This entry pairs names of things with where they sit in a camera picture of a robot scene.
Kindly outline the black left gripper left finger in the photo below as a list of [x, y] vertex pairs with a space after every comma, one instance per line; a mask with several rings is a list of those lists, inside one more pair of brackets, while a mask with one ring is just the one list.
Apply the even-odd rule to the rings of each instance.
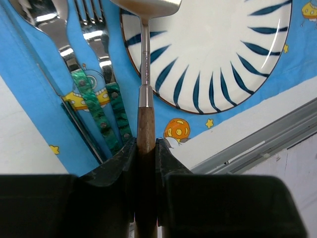
[[136, 150], [130, 139], [89, 173], [1, 175], [3, 238], [126, 238], [131, 203], [126, 192]]

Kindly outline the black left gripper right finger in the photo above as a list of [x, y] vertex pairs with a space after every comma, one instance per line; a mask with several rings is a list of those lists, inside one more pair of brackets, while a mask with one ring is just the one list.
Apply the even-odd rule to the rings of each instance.
[[272, 176], [199, 175], [156, 141], [158, 225], [167, 238], [305, 238], [293, 197]]

